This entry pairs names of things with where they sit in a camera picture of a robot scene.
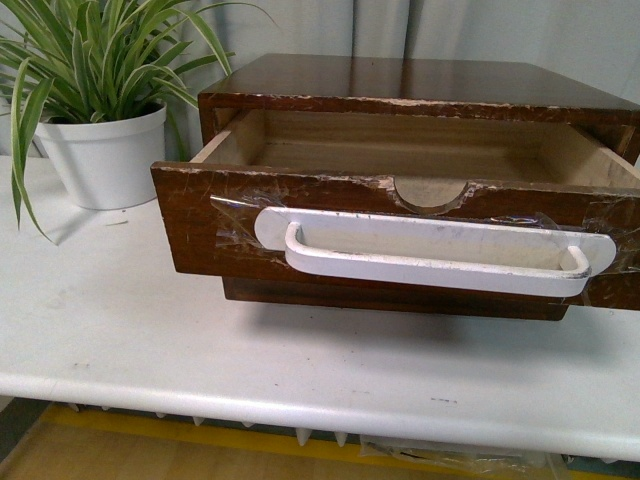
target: wooden floor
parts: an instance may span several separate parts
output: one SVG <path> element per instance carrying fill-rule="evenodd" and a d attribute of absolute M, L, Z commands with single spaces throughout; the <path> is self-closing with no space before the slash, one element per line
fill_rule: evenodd
<path fill-rule="evenodd" d="M 0 464 L 0 479 L 468 480 L 473 477 L 387 457 L 359 457 L 359 450 L 358 445 L 340 448 L 336 442 L 320 440 L 309 440 L 300 447 L 294 437 L 283 435 L 196 427 L 96 410 L 75 413 L 66 407 L 52 406 Z M 613 480 L 614 477 L 578 474 L 566 478 Z"/>

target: white handle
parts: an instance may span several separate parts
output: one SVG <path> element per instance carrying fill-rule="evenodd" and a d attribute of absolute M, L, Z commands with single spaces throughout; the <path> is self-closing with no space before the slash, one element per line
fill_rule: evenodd
<path fill-rule="evenodd" d="M 547 297 L 579 294 L 588 257 L 599 273 L 616 251 L 606 235 L 286 208 L 256 233 L 305 273 Z"/>

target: white pot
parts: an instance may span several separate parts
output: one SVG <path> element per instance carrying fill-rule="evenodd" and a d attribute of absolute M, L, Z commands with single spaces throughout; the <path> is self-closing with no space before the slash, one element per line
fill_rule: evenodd
<path fill-rule="evenodd" d="M 116 122 L 39 123 L 36 135 L 74 203 L 95 210 L 155 198 L 149 167 L 164 160 L 166 107 Z"/>

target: wooden top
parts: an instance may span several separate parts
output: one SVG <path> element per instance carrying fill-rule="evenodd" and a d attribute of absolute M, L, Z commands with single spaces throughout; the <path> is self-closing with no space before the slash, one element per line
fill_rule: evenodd
<path fill-rule="evenodd" d="M 640 105 L 523 63 L 271 54 L 199 99 L 200 108 L 640 125 Z"/>

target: white table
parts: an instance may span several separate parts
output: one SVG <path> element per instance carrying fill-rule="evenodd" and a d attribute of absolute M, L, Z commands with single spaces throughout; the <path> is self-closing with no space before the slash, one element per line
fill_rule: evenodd
<path fill-rule="evenodd" d="M 157 202 L 17 232 L 0 157 L 0 395 L 640 460 L 640 314 L 561 322 L 231 302 L 174 272 Z"/>

